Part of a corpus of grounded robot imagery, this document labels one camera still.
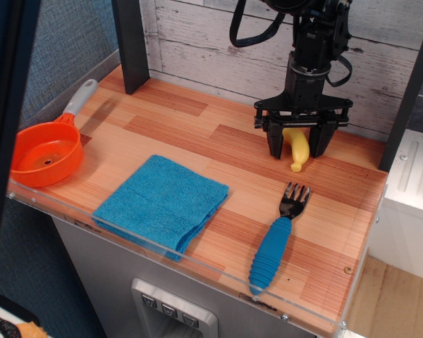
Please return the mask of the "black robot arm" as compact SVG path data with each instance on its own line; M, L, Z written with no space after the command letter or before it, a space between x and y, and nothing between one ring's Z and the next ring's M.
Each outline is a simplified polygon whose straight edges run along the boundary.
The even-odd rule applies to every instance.
M255 127L266 132L270 154L280 158L283 131L309 128L309 149L313 157L324 154L334 132L346 126L350 99L328 96L324 85L334 61L348 70L342 54L352 37L348 31L349 1L272 1L279 13L293 16L293 50L288 57L284 90L278 96L255 103Z

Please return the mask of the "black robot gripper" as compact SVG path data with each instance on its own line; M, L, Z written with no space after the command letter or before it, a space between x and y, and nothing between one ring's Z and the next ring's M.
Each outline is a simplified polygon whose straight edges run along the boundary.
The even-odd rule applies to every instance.
M255 127L266 132L270 154L277 159L281 158L285 127L310 127L310 154L318 158L324 154L337 127L348 125L353 102L323 94L330 63L309 70L294 56L291 52L288 57L284 90L255 103Z

